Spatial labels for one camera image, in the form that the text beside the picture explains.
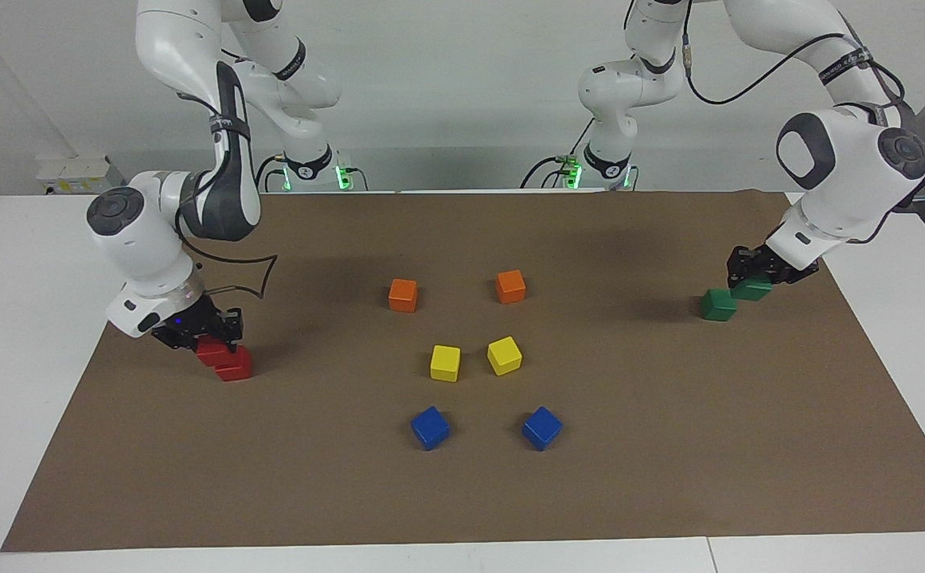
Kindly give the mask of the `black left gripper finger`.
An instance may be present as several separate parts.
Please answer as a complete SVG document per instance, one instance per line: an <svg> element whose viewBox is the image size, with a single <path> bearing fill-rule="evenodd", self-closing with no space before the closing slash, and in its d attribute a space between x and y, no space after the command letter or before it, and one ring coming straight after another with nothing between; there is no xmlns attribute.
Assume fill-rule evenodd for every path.
<svg viewBox="0 0 925 573"><path fill-rule="evenodd" d="M761 244L760 247L754 249L740 245L733 248L727 261L728 289L735 289L748 279L767 277L769 260L771 260L771 250L766 244Z"/></svg>
<svg viewBox="0 0 925 573"><path fill-rule="evenodd" d="M771 254L767 257L765 265L765 275L771 284L795 284L811 275L815 275L822 269L819 260L816 260L803 269L794 268L793 265L784 261L779 255Z"/></svg>

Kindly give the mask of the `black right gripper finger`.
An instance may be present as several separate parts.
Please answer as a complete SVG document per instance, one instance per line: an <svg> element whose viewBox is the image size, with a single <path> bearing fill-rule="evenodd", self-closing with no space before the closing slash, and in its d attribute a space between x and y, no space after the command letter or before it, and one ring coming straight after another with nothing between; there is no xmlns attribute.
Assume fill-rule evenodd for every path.
<svg viewBox="0 0 925 573"><path fill-rule="evenodd" d="M243 340L243 308L233 307L226 311L208 314L198 327L198 354L208 351L236 354L238 344Z"/></svg>
<svg viewBox="0 0 925 573"><path fill-rule="evenodd" d="M152 335L171 349L189 349L196 352L198 337L203 333L203 324L194 307L168 317L152 329Z"/></svg>

